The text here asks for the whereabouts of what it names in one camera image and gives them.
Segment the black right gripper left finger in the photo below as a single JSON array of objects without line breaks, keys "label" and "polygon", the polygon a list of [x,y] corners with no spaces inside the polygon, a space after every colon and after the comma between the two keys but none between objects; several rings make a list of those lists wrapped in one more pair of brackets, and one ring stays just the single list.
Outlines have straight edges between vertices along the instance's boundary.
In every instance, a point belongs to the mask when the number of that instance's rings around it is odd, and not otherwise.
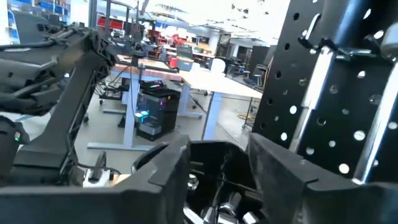
[{"label": "black right gripper left finger", "polygon": [[6,187],[0,224],[183,224],[190,139],[180,136],[113,187]]}]

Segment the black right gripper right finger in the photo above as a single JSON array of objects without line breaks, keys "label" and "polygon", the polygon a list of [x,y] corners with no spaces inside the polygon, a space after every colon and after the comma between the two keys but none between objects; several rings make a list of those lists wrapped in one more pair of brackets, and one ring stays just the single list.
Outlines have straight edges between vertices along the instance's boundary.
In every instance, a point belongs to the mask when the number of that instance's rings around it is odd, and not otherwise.
[{"label": "black right gripper right finger", "polygon": [[398,224],[398,184],[357,184],[257,133],[247,154],[269,224]]}]

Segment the short chrome socket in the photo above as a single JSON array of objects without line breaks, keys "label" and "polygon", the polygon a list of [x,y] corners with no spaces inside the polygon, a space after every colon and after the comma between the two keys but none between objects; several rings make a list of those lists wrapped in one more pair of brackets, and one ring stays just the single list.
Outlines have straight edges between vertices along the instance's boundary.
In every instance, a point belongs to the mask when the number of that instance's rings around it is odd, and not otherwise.
[{"label": "short chrome socket", "polygon": [[188,190],[196,190],[199,184],[199,180],[196,175],[189,174],[188,182],[187,182],[187,189]]},{"label": "short chrome socket", "polygon": [[242,195],[239,192],[233,192],[228,195],[226,201],[218,207],[217,224],[239,224],[238,207]]}]

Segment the grey black handled screwdriver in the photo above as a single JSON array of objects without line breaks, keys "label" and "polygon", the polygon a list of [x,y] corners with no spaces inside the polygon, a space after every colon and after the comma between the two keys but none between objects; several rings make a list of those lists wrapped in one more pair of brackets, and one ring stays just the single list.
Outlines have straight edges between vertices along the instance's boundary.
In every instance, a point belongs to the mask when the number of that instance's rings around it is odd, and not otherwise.
[{"label": "grey black handled screwdriver", "polygon": [[394,66],[389,74],[364,149],[354,172],[353,181],[360,185],[368,181],[398,97],[398,22],[392,24],[385,33],[381,44],[381,55],[387,57]]}]

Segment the long chrome socket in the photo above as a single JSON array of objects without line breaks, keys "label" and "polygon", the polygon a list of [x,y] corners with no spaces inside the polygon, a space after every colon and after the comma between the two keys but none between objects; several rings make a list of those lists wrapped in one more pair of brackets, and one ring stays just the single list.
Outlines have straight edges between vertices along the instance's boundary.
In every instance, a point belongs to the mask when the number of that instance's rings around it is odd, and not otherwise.
[{"label": "long chrome socket", "polygon": [[217,211],[215,207],[204,209],[203,216],[199,216],[188,207],[183,208],[184,222],[187,224],[217,224]]}]

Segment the black perforated pegboard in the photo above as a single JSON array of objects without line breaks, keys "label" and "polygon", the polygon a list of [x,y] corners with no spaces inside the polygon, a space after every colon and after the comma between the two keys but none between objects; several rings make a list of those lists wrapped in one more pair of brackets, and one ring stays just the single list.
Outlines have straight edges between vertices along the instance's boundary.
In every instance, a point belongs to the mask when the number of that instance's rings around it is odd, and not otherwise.
[{"label": "black perforated pegboard", "polygon": [[[317,60],[299,44],[325,0],[290,0],[279,41],[266,78],[253,130],[289,149],[303,110],[302,100]],[[388,28],[398,22],[398,0],[371,0],[351,47],[370,49],[367,35],[381,46]],[[309,119],[296,154],[348,179],[353,179],[369,129],[394,64],[359,57],[335,60]],[[368,182],[398,184],[398,97]]]}]

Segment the black lit computer tower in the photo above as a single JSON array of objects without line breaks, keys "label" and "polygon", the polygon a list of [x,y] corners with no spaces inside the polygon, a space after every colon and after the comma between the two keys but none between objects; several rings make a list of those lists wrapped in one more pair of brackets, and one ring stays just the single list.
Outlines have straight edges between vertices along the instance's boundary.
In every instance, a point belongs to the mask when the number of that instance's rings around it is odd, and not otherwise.
[{"label": "black lit computer tower", "polygon": [[137,99],[136,133],[155,141],[175,129],[180,92],[167,88],[162,81],[142,82]]}]

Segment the black pegboard bin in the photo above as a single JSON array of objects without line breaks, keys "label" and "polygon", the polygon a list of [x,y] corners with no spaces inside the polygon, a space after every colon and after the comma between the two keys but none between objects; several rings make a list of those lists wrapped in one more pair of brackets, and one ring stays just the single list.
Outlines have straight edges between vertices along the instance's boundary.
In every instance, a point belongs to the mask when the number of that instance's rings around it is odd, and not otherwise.
[{"label": "black pegboard bin", "polygon": [[[170,143],[162,143],[141,155],[133,163],[135,173]],[[203,216],[204,209],[218,207],[230,193],[242,195],[238,207],[239,224],[264,224],[261,195],[254,185],[246,153],[238,146],[222,141],[190,141],[190,169],[199,180],[196,190],[188,190],[184,207]]]}]

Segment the white office chair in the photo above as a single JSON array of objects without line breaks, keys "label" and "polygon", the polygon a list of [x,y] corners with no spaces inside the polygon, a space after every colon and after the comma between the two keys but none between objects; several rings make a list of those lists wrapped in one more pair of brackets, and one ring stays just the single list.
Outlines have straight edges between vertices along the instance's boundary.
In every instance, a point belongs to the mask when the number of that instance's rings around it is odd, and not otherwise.
[{"label": "white office chair", "polygon": [[225,67],[226,64],[223,59],[214,58],[211,63],[210,71],[215,73],[224,73]]}]

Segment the red storage bins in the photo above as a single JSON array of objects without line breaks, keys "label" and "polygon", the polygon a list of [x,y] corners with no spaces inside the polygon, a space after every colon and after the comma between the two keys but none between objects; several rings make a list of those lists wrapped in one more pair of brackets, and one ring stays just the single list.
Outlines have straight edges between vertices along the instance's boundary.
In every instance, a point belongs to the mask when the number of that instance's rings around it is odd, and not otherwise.
[{"label": "red storage bins", "polygon": [[[105,28],[106,27],[106,18],[104,16],[98,16],[97,17],[97,26]],[[110,29],[117,29],[117,30],[123,30],[124,28],[124,21],[119,20],[119,19],[109,19],[109,28]]]}]

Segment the blue storage bins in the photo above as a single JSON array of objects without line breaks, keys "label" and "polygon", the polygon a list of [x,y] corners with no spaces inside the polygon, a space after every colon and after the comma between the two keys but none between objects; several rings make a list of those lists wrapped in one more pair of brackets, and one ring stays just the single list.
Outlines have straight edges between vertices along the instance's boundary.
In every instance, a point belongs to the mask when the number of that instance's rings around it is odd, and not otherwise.
[{"label": "blue storage bins", "polygon": [[39,22],[51,21],[58,17],[60,23],[70,20],[69,0],[7,0],[8,28],[10,38],[19,39],[18,24],[22,18],[36,19]]}]

